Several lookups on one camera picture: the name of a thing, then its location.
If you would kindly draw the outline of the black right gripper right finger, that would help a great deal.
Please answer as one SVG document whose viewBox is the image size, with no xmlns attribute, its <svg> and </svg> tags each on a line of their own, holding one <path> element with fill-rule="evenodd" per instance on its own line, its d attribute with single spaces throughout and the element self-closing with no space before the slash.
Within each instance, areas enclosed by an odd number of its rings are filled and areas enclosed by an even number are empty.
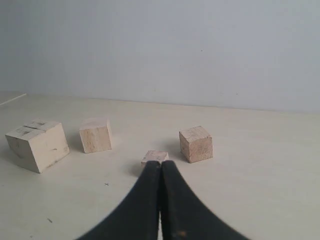
<svg viewBox="0 0 320 240">
<path fill-rule="evenodd" d="M 195 195 L 172 160 L 161 164 L 161 229 L 164 240 L 246 240 Z"/>
</svg>

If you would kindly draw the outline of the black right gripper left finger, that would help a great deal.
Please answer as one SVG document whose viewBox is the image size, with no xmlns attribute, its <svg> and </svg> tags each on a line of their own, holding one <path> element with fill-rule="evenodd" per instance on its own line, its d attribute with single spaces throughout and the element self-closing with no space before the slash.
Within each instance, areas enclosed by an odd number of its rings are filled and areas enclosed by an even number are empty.
<svg viewBox="0 0 320 240">
<path fill-rule="evenodd" d="M 127 196 L 80 240 L 156 240 L 161 164 L 148 161 Z"/>
</svg>

